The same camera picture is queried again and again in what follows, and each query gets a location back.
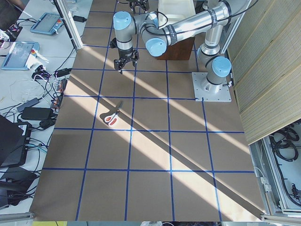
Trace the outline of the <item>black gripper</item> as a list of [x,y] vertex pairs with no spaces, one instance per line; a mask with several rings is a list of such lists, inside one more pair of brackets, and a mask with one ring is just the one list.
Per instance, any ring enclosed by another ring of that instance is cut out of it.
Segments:
[[136,67],[136,64],[139,60],[139,53],[136,49],[132,47],[123,50],[118,49],[119,52],[119,59],[114,60],[114,69],[118,71],[120,74],[123,74],[123,68],[128,62],[132,62],[133,67]]
[[149,8],[148,0],[129,0],[129,7]]

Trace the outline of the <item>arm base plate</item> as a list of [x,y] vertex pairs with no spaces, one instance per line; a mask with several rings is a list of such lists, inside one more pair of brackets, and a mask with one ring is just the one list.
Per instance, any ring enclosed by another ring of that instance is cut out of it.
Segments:
[[226,79],[220,85],[213,85],[207,80],[207,73],[193,72],[192,82],[196,101],[231,102],[231,95]]

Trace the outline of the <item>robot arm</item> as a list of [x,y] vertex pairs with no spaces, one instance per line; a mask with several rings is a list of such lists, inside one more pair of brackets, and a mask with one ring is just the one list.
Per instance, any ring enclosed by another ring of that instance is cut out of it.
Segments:
[[141,35],[148,52],[161,56],[168,46],[195,36],[206,33],[205,42],[200,51],[204,56],[214,56],[220,51],[222,28],[231,21],[232,16],[243,10],[244,4],[237,0],[222,0],[214,8],[185,18],[164,28],[159,28],[156,18],[151,14],[132,16],[126,11],[119,11],[113,16],[115,38],[110,42],[110,48],[117,48],[119,58],[114,60],[114,68],[122,72],[123,67],[139,60],[139,54],[133,49],[132,36]]

